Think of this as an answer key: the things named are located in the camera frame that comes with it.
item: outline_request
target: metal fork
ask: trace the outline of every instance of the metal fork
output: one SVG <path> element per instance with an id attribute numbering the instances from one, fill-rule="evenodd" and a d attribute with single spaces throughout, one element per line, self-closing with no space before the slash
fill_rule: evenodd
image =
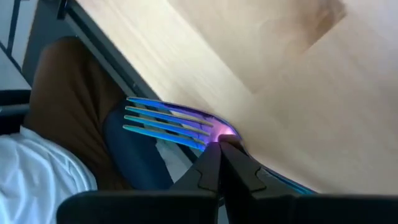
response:
<path id="1" fill-rule="evenodd" d="M 176 142 L 201 151 L 205 150 L 208 143 L 218 142 L 218 136 L 221 134 L 234 134 L 241 140 L 238 132 L 232 125 L 204 111 L 145 98 L 127 97 L 127 100 L 135 104 L 148 106 L 154 110 L 126 106 L 125 109 L 135 113 L 135 115 L 125 115 L 124 119 L 144 124 L 148 127 L 141 128 L 132 125 L 132 123 L 123 125 L 123 128 L 126 130 Z M 174 112 L 174 114 L 163 113 L 157 110 L 167 110 Z M 155 120 L 139 117 L 140 114 L 155 118 Z"/>

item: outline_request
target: white cloth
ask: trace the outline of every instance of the white cloth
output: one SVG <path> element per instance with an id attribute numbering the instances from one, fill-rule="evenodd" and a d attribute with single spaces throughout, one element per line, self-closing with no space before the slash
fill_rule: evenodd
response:
<path id="1" fill-rule="evenodd" d="M 58 206 L 96 190 L 94 175 L 72 153 L 21 127 L 0 136 L 0 223 L 55 223 Z"/>

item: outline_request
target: light wood surface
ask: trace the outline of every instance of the light wood surface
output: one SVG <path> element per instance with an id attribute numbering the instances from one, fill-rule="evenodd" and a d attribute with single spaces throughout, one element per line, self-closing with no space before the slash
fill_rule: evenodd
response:
<path id="1" fill-rule="evenodd" d="M 396 0 L 77 0 L 164 100 L 319 192 L 398 193 Z"/>

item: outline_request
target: chair armrest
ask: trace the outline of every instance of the chair armrest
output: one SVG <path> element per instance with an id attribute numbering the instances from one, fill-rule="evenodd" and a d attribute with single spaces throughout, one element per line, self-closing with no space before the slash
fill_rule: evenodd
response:
<path id="1" fill-rule="evenodd" d="M 0 106 L 29 104 L 30 90 L 0 90 Z"/>
<path id="2" fill-rule="evenodd" d="M 29 110 L 30 90 L 0 90 L 0 135 L 19 131 Z"/>

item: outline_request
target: fork tine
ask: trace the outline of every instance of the fork tine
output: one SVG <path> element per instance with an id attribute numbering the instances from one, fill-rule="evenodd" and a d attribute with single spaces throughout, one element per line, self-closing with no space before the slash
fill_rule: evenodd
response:
<path id="1" fill-rule="evenodd" d="M 128 131 L 132 131 L 132 132 L 139 133 L 139 134 L 144 134 L 146 136 L 151 136 L 151 137 L 163 139 L 166 141 L 172 141 L 172 142 L 183 144 L 188 147 L 192 147 L 192 148 L 199 149 L 202 151 L 206 147 L 206 144 L 203 141 L 197 140 L 197 139 L 187 138 L 187 137 L 183 137 L 183 136 L 176 136 L 174 134 L 162 133 L 162 132 L 145 129 L 145 128 L 138 128 L 136 126 L 126 125 L 126 124 L 123 125 L 123 128 Z"/>
<path id="2" fill-rule="evenodd" d="M 141 124 L 146 124 L 152 127 L 156 127 L 156 128 L 161 128 L 161 129 L 166 129 L 169 131 L 173 131 L 175 133 L 179 133 L 179 134 L 184 134 L 188 137 L 193 137 L 193 138 L 198 138 L 201 139 L 202 136 L 210 136 L 209 133 L 207 133 L 206 131 L 203 131 L 201 129 L 197 129 L 197 128 L 184 128 L 182 126 L 177 126 L 174 124 L 168 124 L 168 123 L 163 123 L 160 121 L 153 121 L 153 120 L 149 120 L 149 119 L 145 119 L 145 118 L 140 118 L 137 116 L 131 116 L 131 115 L 125 115 L 124 119 L 128 119 L 130 121 L 135 121 Z"/>
<path id="3" fill-rule="evenodd" d="M 180 113 L 187 114 L 187 115 L 193 116 L 195 118 L 199 118 L 199 119 L 213 117 L 212 115 L 210 115 L 206 112 L 203 112 L 203 111 L 199 111 L 199 110 L 195 110 L 195 109 L 192 109 L 192 108 L 189 108 L 186 106 L 180 106 L 180 105 L 176 105 L 173 103 L 167 103 L 167 102 L 163 102 L 163 101 L 149 100 L 146 98 L 138 98 L 138 97 L 127 97 L 127 100 L 132 103 L 138 103 L 140 105 L 153 106 L 158 109 L 180 112 Z"/>
<path id="4" fill-rule="evenodd" d="M 135 112 L 135 113 L 151 116 L 153 118 L 160 118 L 160 119 L 164 119 L 166 121 L 172 121 L 172 122 L 176 122 L 176 123 L 180 123 L 180 124 L 186 124 L 186 125 L 192 126 L 194 128 L 202 129 L 202 128 L 204 128 L 204 127 L 202 127 L 202 125 L 213 127 L 213 125 L 210 122 L 204 121 L 204 120 L 183 118 L 183 117 L 175 116 L 172 114 L 147 110 L 147 109 L 143 109 L 143 108 L 137 108 L 135 106 L 126 106 L 125 109 L 128 111 Z"/>

